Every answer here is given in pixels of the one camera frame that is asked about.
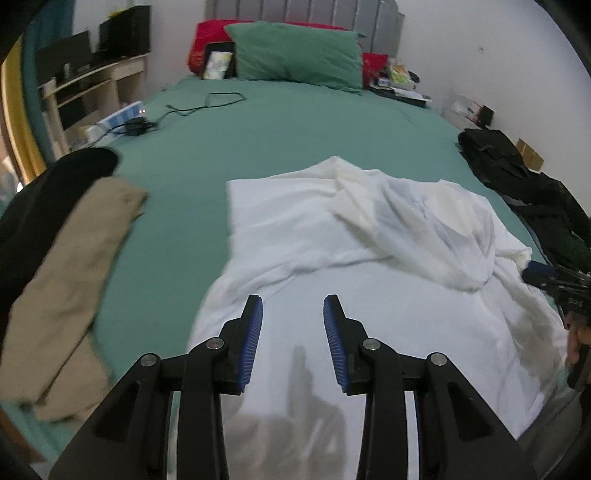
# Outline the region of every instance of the black box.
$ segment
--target black box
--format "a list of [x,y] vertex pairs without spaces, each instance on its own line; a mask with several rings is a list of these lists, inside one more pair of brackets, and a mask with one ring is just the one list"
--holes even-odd
[[99,48],[104,59],[136,57],[150,52],[149,5],[136,5],[99,26]]

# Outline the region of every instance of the green pillow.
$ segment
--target green pillow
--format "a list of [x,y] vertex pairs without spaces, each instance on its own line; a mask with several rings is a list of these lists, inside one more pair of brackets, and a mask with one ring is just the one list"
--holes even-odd
[[267,22],[228,25],[226,32],[236,44],[241,79],[292,80],[353,93],[363,89],[355,32]]

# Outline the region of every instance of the charger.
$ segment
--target charger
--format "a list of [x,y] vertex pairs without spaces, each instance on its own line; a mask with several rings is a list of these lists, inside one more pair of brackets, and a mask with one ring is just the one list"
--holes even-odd
[[127,120],[124,124],[124,135],[128,135],[130,137],[138,137],[143,135],[151,128],[156,128],[158,125],[155,122],[149,121],[144,116],[137,116],[135,118],[131,118]]

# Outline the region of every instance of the person's hand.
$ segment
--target person's hand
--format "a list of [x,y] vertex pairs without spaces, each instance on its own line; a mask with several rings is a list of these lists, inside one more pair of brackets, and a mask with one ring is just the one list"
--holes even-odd
[[[566,364],[570,367],[579,361],[581,345],[591,345],[591,327],[586,326],[587,317],[575,312],[568,313],[565,323],[569,327],[569,345]],[[587,378],[587,383],[591,384],[591,373]]]

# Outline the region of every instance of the wooden shelf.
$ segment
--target wooden shelf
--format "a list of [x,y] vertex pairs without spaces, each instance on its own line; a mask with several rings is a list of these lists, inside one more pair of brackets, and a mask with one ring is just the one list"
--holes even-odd
[[84,92],[77,93],[74,96],[67,98],[63,102],[58,103],[57,107],[58,108],[62,107],[65,104],[70,103],[72,100],[76,100],[77,98],[80,98],[82,95],[86,95],[87,93],[91,92],[92,90],[96,90],[97,88],[100,88],[100,87],[107,85],[108,83],[111,83],[111,82],[113,82],[113,80],[107,79],[104,82],[100,82],[100,83],[97,83],[96,85],[93,85],[92,87],[88,87],[86,90],[84,90]]
[[112,69],[112,68],[116,67],[117,65],[119,65],[121,63],[125,63],[127,61],[135,60],[135,59],[143,59],[143,58],[145,58],[147,56],[148,56],[148,54],[147,53],[144,53],[143,55],[137,55],[136,57],[131,57],[129,59],[117,60],[117,61],[114,61],[113,63],[109,63],[107,65],[103,65],[102,67],[98,67],[97,69],[89,70],[88,72],[83,73],[81,75],[78,75],[78,76],[72,78],[72,80],[68,80],[67,82],[64,82],[64,83],[62,83],[60,85],[56,85],[55,82],[54,82],[51,87],[47,88],[46,91],[44,91],[43,98],[47,98],[47,97],[49,97],[51,95],[55,95],[60,90],[63,90],[64,88],[69,87],[70,85],[72,85],[72,84],[74,84],[76,82],[79,82],[82,79],[88,78],[88,77],[90,77],[90,76],[92,76],[92,75],[94,75],[96,73],[102,72],[102,71],[104,71],[106,69]]

